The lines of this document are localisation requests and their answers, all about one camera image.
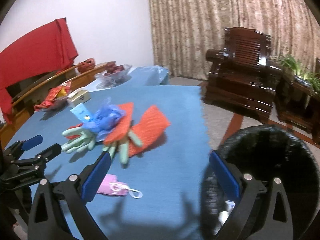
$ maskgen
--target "blue gripper pad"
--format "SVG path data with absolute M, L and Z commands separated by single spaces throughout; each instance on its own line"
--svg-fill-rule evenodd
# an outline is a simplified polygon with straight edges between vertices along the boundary
M 41 135 L 36 135 L 34 136 L 33 138 L 25 141 L 22 146 L 21 146 L 21 149 L 23 151 L 28 151 L 30 149 L 32 149 L 33 147 L 39 145 L 40 143 L 43 142 L 43 138 Z
M 227 195 L 228 200 L 239 203 L 240 186 L 225 163 L 220 159 L 215 151 L 212 151 L 210 154 L 210 165 L 217 177 L 220 186 L 222 187 L 224 193 Z
M 111 157 L 108 152 L 105 152 L 98 163 L 94 163 L 95 167 L 82 184 L 81 198 L 87 203 L 93 200 L 101 182 L 106 176 L 111 166 Z

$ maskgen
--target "metal screw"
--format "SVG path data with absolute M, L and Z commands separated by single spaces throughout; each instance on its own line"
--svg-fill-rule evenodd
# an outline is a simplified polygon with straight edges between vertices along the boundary
M 244 174 L 243 177 L 246 180 L 251 180 L 252 179 L 252 176 L 250 174 L 248 174 L 248 173 Z
M 69 177 L 69 180 L 71 181 L 75 181 L 76 179 L 78 179 L 78 176 L 76 174 L 73 174 Z
M 41 185 L 45 185 L 45 184 L 47 184 L 47 182 L 48 182 L 48 181 L 47 181 L 46 179 L 41 179 L 40 184 L 41 184 Z
M 280 184 L 281 183 L 281 179 L 279 179 L 279 178 L 274 178 L 274 181 L 275 181 L 276 184 Z

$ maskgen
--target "black trash bin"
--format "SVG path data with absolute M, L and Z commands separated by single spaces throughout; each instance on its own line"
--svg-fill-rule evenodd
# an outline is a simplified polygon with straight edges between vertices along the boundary
M 304 141 L 274 125 L 241 129 L 229 137 L 217 152 L 228 163 L 257 180 L 279 177 L 290 204 L 294 239 L 299 239 L 319 211 L 319 166 Z M 201 224 L 210 239 L 225 197 L 208 166 L 202 183 Z

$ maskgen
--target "green plant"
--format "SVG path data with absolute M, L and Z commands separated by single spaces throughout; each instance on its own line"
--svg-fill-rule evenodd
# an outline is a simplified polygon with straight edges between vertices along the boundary
M 319 73 L 311 73 L 303 70 L 301 62 L 299 60 L 296 61 L 292 55 L 287 55 L 286 57 L 280 56 L 278 61 L 282 66 L 293 70 L 293 73 L 299 78 L 309 81 L 314 91 L 320 92 L 320 78 L 317 77 Z
M 287 55 L 286 57 L 280 56 L 278 61 L 282 66 L 292 69 L 295 75 L 297 75 L 300 78 L 303 78 L 301 77 L 301 72 L 302 72 L 301 62 L 296 61 L 292 55 Z

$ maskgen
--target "white string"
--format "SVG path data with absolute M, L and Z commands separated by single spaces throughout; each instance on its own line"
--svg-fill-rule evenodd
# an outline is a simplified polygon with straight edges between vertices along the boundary
M 110 182 L 109 184 L 110 184 L 110 188 L 114 191 L 113 194 L 117 194 L 117 192 L 119 192 L 122 189 L 127 189 L 129 191 L 129 194 L 130 194 L 131 197 L 133 197 L 133 198 L 142 198 L 142 192 L 139 191 L 139 190 L 129 188 L 127 185 L 122 185 L 122 184 L 119 184 L 119 183 L 116 183 L 116 182 Z

